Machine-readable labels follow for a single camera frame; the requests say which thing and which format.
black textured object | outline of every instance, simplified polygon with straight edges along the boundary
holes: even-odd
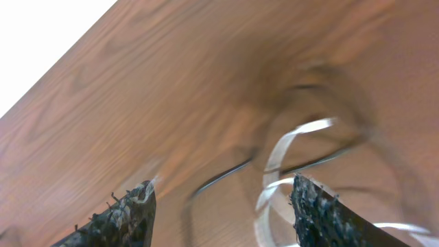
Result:
[[[294,178],[290,199],[301,247],[408,246],[359,217],[304,176]]]
[[[112,197],[116,203],[52,247],[150,247],[156,215],[152,183],[141,183],[120,200]]]

wooden surface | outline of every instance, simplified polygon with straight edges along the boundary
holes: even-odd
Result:
[[[423,2],[118,1],[0,120],[0,231],[48,246],[154,176],[160,210],[321,60],[371,96],[438,208],[438,4]]]

wood grain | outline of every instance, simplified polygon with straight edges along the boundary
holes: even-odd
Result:
[[[111,191],[121,196],[154,176],[160,210],[160,198],[213,157],[248,145],[285,103],[300,68],[322,60],[370,75],[382,51],[359,55],[378,40],[386,47],[380,27],[396,13],[387,30],[395,36],[386,36],[394,41],[404,35],[392,32],[403,30],[399,23],[424,25],[412,16],[434,7],[116,2],[1,119],[0,230],[17,226],[24,246],[47,246],[103,211]]]

wooden table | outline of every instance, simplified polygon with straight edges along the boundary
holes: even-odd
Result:
[[[48,246],[157,174],[160,204],[321,60],[371,96],[438,208],[439,5],[423,2],[118,1],[0,120],[0,230]]]

white wall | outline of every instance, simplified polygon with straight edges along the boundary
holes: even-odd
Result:
[[[0,117],[115,1],[0,1]]]

